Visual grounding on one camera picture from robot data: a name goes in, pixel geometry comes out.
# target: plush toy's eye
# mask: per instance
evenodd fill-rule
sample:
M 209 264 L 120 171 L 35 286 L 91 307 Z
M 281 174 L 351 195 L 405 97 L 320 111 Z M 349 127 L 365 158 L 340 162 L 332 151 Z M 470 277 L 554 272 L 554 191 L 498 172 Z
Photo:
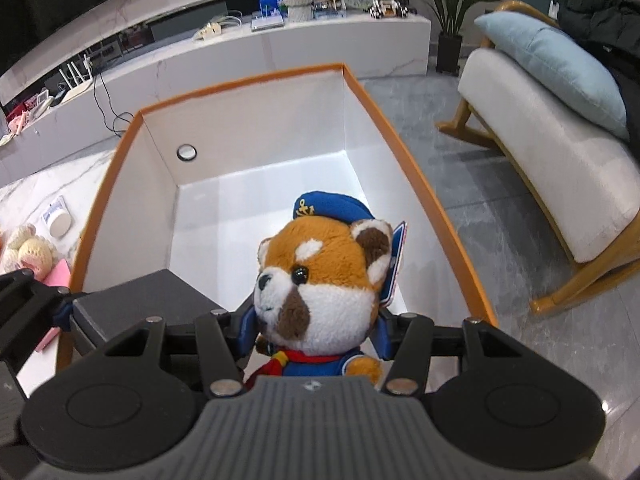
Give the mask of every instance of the plush toy's eye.
M 309 269 L 303 266 L 294 267 L 291 271 L 291 281 L 295 285 L 302 285 L 309 279 Z

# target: blue beret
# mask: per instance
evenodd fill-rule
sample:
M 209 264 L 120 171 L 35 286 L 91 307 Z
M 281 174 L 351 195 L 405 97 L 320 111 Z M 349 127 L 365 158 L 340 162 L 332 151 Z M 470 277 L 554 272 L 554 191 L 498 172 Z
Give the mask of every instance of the blue beret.
M 309 215 L 326 216 L 345 224 L 374 217 L 360 200 L 352 196 L 324 191 L 311 191 L 296 200 L 293 206 L 293 218 Z

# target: white seat cushion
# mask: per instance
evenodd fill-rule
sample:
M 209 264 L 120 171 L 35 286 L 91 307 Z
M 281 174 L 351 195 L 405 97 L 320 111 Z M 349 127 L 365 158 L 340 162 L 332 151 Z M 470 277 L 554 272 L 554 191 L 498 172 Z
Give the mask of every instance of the white seat cushion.
M 640 170 L 626 147 L 507 55 L 475 50 L 458 90 L 536 188 L 576 262 L 593 260 L 636 216 Z

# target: stuffed animal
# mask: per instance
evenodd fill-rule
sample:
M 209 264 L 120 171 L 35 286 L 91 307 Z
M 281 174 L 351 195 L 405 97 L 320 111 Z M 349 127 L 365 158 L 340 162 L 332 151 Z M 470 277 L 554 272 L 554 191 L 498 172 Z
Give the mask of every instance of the stuffed animal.
M 6 243 L 2 256 L 4 272 L 27 267 L 33 270 L 37 280 L 43 280 L 57 263 L 56 247 L 46 238 L 36 236 L 36 228 L 32 224 L 16 228 Z
M 392 229 L 352 197 L 301 196 L 294 220 L 258 249 L 254 307 L 274 348 L 259 375 L 367 376 L 380 361 L 360 351 L 378 316 L 378 297 L 391 260 Z

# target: plush toy's ear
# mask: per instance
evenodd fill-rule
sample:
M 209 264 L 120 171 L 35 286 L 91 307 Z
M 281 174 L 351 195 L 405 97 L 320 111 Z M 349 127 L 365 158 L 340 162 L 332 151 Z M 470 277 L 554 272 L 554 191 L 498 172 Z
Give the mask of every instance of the plush toy's ear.
M 264 260 L 267 257 L 267 250 L 269 249 L 269 242 L 271 238 L 265 238 L 260 242 L 260 247 L 258 247 L 258 263 L 260 264 L 260 270 L 264 269 Z
M 381 285 L 391 262 L 391 225 L 383 220 L 359 220 L 351 224 L 351 236 L 364 250 L 367 276 L 372 285 Z

